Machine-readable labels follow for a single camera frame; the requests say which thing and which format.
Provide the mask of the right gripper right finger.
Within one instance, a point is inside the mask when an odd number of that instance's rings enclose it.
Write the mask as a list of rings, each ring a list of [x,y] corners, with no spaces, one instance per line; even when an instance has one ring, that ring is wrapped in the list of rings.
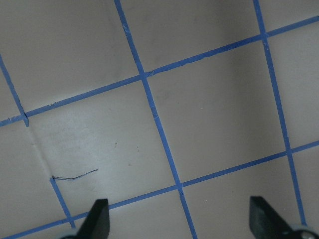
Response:
[[[261,196],[251,196],[249,228],[256,239],[317,239],[308,227],[291,227]]]

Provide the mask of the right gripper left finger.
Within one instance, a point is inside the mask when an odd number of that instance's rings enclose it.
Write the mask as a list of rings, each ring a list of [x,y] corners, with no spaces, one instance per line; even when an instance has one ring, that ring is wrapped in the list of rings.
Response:
[[[107,239],[109,234],[110,215],[108,199],[97,199],[79,230],[65,233],[59,239]]]

